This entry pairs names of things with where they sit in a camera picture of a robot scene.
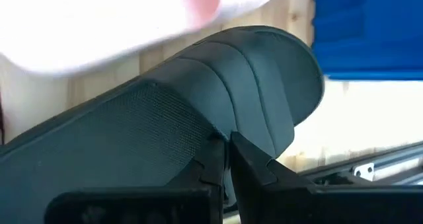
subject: blurred white object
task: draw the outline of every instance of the blurred white object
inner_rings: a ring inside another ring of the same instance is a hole
[[[67,75],[237,17],[269,0],[0,0],[0,52]]]

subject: light wood surface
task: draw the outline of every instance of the light wood surface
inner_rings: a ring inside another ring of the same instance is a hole
[[[0,57],[0,95],[6,140],[128,81],[193,42],[226,28],[265,24],[286,29],[311,44],[313,13],[312,0],[271,0],[231,22],[165,42],[101,71],[76,77],[52,79],[29,75]],[[322,104],[295,129],[295,141],[278,160],[300,171],[419,141],[423,138],[418,131],[418,122],[423,118],[418,112],[423,107],[420,94],[423,94],[420,83],[328,81]]]

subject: white object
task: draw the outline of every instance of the white object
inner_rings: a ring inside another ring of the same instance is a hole
[[[0,53],[24,70],[91,70],[269,0],[0,0]]]

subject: blue fabric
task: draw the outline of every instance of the blue fabric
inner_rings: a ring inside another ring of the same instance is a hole
[[[342,80],[423,80],[423,0],[315,0],[313,51]]]

